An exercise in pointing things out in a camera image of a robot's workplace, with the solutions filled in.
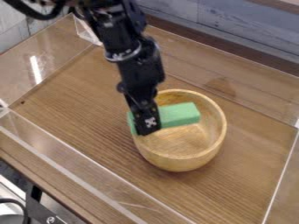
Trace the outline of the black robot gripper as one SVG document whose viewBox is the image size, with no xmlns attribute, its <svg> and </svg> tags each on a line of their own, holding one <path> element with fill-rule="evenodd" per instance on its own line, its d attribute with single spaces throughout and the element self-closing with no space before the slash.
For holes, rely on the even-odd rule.
<svg viewBox="0 0 299 224">
<path fill-rule="evenodd" d="M 155 97 L 158 85 L 164 81 L 164 65 L 155 40 L 142 38 L 123 47 L 116 52 L 116 66 L 121 77 L 119 91 L 131 108 L 135 132 L 147 136 L 162 128 Z"/>
</svg>

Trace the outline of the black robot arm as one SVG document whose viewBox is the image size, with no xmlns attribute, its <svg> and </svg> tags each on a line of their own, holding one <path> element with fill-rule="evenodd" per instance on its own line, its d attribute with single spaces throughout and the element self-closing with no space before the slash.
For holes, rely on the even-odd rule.
<svg viewBox="0 0 299 224">
<path fill-rule="evenodd" d="M 155 97 L 164 82 L 164 66 L 155 39 L 144 35 L 147 21 L 136 0 L 4 0 L 27 17 L 51 20 L 64 7 L 80 12 L 105 59 L 120 72 L 117 91 L 124 95 L 135 131 L 147 136 L 162 129 Z"/>
</svg>

